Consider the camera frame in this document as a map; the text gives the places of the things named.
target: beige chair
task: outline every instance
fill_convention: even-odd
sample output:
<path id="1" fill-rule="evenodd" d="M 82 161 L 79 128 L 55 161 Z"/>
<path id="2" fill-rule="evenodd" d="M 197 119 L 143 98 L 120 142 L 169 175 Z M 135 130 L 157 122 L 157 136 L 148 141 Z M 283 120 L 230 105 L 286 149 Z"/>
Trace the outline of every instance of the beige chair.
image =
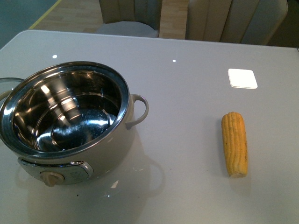
<path id="1" fill-rule="evenodd" d="M 286 0 L 190 0 L 186 39 L 266 45 L 286 14 Z"/>
<path id="2" fill-rule="evenodd" d="M 99 0 L 98 34 L 159 37 L 162 0 Z"/>

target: white square pad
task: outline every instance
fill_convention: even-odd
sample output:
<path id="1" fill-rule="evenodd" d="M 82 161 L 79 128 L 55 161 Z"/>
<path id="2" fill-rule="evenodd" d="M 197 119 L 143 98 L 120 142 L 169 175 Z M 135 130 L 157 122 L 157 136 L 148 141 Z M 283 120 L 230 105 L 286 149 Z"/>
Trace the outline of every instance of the white square pad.
<path id="1" fill-rule="evenodd" d="M 234 88 L 256 89 L 256 78 L 252 70 L 229 69 L 230 85 Z"/>

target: table surface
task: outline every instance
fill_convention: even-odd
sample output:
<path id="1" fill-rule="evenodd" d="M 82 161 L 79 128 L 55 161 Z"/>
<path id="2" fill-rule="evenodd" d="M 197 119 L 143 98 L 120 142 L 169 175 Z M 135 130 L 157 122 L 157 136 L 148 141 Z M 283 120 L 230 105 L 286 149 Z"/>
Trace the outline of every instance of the table surface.
<path id="1" fill-rule="evenodd" d="M 297 49 L 29 30 L 0 50 L 0 77 L 68 61 L 117 70 L 148 100 L 148 117 L 120 166 L 74 185 L 45 186 L 1 141 L 0 223 L 298 223 Z M 228 69 L 252 70 L 258 88 L 232 88 Z M 226 172 L 221 118 L 231 111 L 245 121 L 245 178 Z"/>

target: wooden floor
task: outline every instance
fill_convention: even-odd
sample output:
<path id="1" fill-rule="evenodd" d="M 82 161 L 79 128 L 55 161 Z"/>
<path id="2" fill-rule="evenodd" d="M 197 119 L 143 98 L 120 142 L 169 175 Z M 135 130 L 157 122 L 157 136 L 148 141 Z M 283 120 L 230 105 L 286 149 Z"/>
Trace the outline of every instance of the wooden floor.
<path id="1" fill-rule="evenodd" d="M 188 0 L 163 0 L 161 38 L 184 39 Z M 61 0 L 33 29 L 94 33 L 102 25 L 99 0 Z"/>

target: corn cob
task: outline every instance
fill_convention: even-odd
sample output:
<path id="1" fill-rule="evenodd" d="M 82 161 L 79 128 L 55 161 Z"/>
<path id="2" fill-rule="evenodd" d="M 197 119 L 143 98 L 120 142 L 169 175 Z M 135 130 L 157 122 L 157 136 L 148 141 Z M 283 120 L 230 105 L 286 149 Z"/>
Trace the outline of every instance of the corn cob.
<path id="1" fill-rule="evenodd" d="M 247 174 L 247 141 L 241 114 L 230 112 L 221 121 L 223 149 L 228 174 L 245 177 Z"/>

